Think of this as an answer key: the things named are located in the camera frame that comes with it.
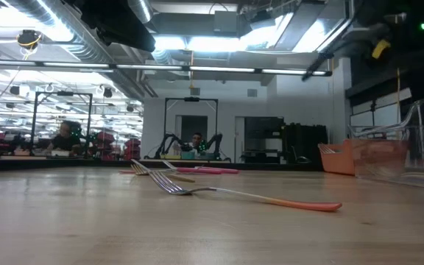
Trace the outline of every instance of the wooden tabletop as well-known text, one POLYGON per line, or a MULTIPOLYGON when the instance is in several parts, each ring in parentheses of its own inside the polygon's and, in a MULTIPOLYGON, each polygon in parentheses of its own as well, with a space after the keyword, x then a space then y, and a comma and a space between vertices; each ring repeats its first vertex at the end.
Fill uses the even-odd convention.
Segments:
POLYGON ((118 170, 0 172, 0 264, 424 265, 424 188, 314 172, 178 183, 343 202, 323 213, 214 192, 173 196, 118 170))

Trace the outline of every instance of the desk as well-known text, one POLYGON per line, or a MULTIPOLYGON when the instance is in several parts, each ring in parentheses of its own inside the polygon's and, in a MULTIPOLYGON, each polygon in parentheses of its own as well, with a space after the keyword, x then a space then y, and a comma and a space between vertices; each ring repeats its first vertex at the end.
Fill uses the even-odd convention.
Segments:
POLYGON ((118 170, 0 172, 0 264, 424 264, 424 188, 319 172, 181 183, 343 202, 321 213, 228 194, 176 197, 118 170))

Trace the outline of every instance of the clear plastic container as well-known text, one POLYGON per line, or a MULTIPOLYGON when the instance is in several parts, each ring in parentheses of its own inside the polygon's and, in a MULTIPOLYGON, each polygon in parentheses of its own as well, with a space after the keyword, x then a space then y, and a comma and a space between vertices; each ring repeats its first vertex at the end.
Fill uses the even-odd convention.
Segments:
POLYGON ((424 100, 400 124, 351 131, 357 177, 424 187, 424 100))

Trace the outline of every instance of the plastic bin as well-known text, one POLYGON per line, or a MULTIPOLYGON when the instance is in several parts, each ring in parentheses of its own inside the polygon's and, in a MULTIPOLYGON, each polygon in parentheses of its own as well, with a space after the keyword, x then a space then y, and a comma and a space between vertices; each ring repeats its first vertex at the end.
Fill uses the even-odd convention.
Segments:
POLYGON ((424 100, 400 124, 352 134, 357 177, 424 187, 424 100))
POLYGON ((319 144, 325 172, 354 175, 353 148, 346 139, 343 144, 319 144))

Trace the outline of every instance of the orange container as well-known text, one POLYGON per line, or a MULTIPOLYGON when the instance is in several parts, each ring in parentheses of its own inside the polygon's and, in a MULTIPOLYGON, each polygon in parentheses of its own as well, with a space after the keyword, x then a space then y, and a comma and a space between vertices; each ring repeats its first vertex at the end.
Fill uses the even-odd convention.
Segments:
POLYGON ((325 172, 354 176, 353 147, 351 140, 343 144, 319 144, 325 172))

